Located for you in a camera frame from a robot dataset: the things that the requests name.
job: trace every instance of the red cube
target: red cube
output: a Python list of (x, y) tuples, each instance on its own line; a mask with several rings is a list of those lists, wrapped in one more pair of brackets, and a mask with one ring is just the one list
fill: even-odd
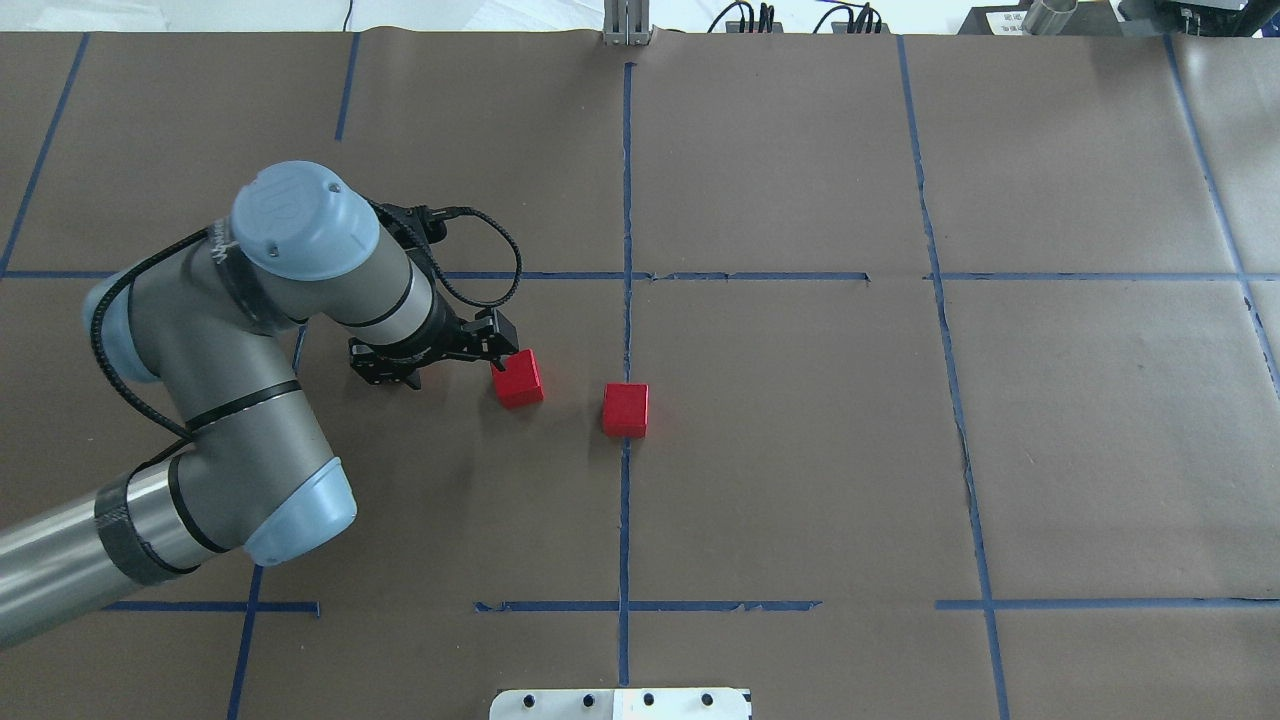
[(532, 405), (543, 401), (543, 378), (538, 374), (538, 360), (531, 348), (507, 357), (503, 364), (506, 370), (499, 370), (490, 365), (493, 370), (493, 389), (498, 393), (498, 402), (511, 410), (524, 405)]
[(649, 386), (608, 383), (604, 386), (604, 434), (644, 437), (649, 428)]

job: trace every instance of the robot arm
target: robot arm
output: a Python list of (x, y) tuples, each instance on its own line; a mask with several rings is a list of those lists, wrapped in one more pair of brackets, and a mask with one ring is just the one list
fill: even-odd
[(351, 486), (274, 336), (328, 315), (369, 382), (416, 384), (442, 359), (500, 366), (518, 350), (511, 323), (493, 307), (463, 323), (436, 288), (422, 237), (443, 237), (448, 217), (371, 205), (326, 168), (280, 163), (189, 246), (123, 291), (118, 278), (95, 288), (86, 324), (101, 324), (110, 366), (161, 379), (195, 450), (0, 533), (0, 647), (232, 548), (276, 565), (346, 529)]

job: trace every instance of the silver cylinder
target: silver cylinder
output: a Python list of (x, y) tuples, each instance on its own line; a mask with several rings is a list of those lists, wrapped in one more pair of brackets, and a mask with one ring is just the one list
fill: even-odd
[(106, 555), (96, 493), (0, 533), (0, 648), (119, 600), (141, 585)]
[(1075, 13), (1078, 0), (1036, 0), (1023, 18), (1023, 29), (1029, 35), (1057, 35)]

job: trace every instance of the metal bracket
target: metal bracket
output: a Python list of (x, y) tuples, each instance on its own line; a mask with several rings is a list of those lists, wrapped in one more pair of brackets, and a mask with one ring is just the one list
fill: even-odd
[(649, 0), (604, 0), (604, 42), (649, 45)]
[(618, 688), (506, 691), (489, 720), (751, 720), (751, 691)]

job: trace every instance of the blue joint cap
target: blue joint cap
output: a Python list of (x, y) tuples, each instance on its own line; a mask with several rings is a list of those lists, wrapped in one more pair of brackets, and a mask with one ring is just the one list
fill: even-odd
[[(120, 275), (127, 272), (120, 270), (97, 283), (84, 296), (84, 305), (81, 306), (81, 319), (84, 322), (86, 333), (88, 333), (90, 324), (93, 320), (93, 310), (97, 307), (97, 304), (101, 302), (106, 291), (115, 284), (115, 281), (120, 279)], [(129, 296), (132, 293), (132, 287), (124, 288), (124, 292), (116, 295), (115, 300), (106, 309), (106, 315), (102, 316), (102, 348), (106, 350), (106, 359), (111, 361), (111, 366), (115, 368), (115, 372), (122, 378), (140, 383), (154, 383), (160, 378), (147, 369), (138, 355), (137, 346), (133, 345), (133, 331), (129, 328)]]
[(253, 530), (244, 551), (259, 565), (279, 565), (329, 542), (355, 519), (356, 498), (342, 460), (334, 457)]
[(326, 281), (355, 270), (378, 245), (369, 202), (324, 165), (276, 163), (241, 188), (232, 236), (264, 270), (291, 281)]

